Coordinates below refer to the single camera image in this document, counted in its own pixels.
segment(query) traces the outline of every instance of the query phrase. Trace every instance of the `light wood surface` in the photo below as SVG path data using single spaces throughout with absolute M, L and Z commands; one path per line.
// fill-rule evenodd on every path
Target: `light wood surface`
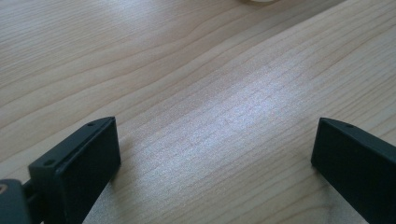
M 394 0 L 0 1 L 0 178 L 116 116 L 85 223 L 365 223 L 310 155 L 320 117 L 396 145 L 395 40 Z

